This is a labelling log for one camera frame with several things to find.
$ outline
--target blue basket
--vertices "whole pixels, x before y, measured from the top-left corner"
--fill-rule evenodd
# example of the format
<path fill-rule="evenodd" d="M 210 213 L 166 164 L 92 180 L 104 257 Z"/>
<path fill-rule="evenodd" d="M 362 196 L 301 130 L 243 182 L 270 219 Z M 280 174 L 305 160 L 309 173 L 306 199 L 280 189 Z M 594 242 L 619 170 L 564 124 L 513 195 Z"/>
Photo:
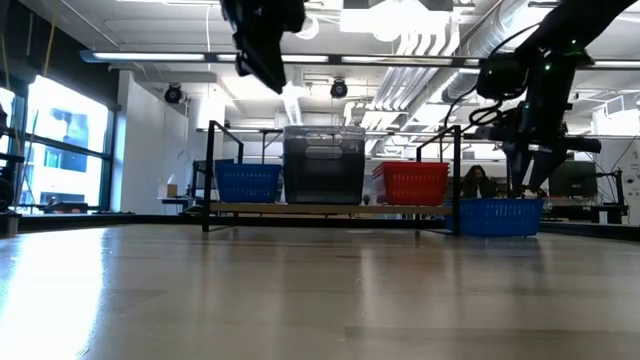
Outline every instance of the blue basket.
<path fill-rule="evenodd" d="M 460 233 L 480 237 L 534 236 L 540 229 L 544 200 L 465 199 L 460 201 Z M 453 230 L 453 217 L 447 216 Z"/>
<path fill-rule="evenodd" d="M 276 201 L 280 165 L 216 163 L 220 201 L 273 203 Z"/>

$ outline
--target person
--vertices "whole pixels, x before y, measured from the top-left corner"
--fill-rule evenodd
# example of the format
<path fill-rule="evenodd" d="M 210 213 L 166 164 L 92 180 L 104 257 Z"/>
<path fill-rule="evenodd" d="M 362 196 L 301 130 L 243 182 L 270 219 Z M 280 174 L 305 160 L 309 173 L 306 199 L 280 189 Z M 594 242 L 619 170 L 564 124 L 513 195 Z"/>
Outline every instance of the person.
<path fill-rule="evenodd" d="M 489 180 L 482 166 L 474 165 L 462 180 L 463 199 L 492 199 L 496 186 Z"/>

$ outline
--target cardboard box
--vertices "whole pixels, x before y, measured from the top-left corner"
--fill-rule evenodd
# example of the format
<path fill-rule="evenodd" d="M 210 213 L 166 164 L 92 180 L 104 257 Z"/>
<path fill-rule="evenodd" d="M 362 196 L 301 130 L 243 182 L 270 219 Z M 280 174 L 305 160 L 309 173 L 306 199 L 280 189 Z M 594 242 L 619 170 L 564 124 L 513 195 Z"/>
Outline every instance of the cardboard box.
<path fill-rule="evenodd" d="M 176 184 L 162 184 L 158 187 L 158 198 L 175 198 L 178 197 L 178 185 Z"/>

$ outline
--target wooden table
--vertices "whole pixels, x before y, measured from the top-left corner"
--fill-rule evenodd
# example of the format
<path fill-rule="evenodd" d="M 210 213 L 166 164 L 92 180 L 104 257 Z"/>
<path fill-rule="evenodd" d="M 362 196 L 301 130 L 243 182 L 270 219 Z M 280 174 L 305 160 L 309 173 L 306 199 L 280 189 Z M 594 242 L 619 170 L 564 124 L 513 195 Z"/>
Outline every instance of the wooden table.
<path fill-rule="evenodd" d="M 211 204 L 211 211 L 282 215 L 344 215 L 344 214 L 418 214 L 451 215 L 452 209 L 442 206 L 361 206 L 361 205 L 289 205 L 289 204 Z"/>

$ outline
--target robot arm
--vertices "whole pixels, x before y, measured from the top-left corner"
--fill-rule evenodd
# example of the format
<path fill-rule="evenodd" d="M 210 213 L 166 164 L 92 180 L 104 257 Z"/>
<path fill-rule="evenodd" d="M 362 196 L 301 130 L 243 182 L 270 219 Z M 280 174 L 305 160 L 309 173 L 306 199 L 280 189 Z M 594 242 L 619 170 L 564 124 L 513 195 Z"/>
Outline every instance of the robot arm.
<path fill-rule="evenodd" d="M 637 0 L 564 0 L 513 53 L 496 53 L 483 61 L 477 92 L 503 101 L 527 97 L 493 127 L 477 134 L 503 142 L 514 188 L 522 185 L 534 158 L 529 188 L 539 189 L 569 149 L 599 152 L 597 140 L 565 137 L 562 120 L 578 66 L 590 62 L 585 48 Z M 254 74 L 267 87 L 282 93 L 286 84 L 280 40 L 298 32 L 305 19 L 304 0 L 221 0 L 233 29 L 240 76 Z M 539 147 L 531 151 L 530 145 Z"/>
<path fill-rule="evenodd" d="M 221 0 L 222 14 L 233 30 L 240 76 L 255 75 L 278 94 L 286 85 L 280 39 L 299 32 L 305 19 L 303 0 Z"/>
<path fill-rule="evenodd" d="M 565 161 L 567 150 L 600 152 L 597 140 L 566 137 L 563 116 L 571 109 L 568 99 L 576 69 L 592 62 L 585 47 L 636 1 L 565 0 L 513 53 L 497 53 L 483 61 L 479 95 L 501 101 L 527 91 L 516 109 L 476 132 L 503 142 L 516 196 L 523 191 L 532 159 L 528 188 L 535 191 Z"/>

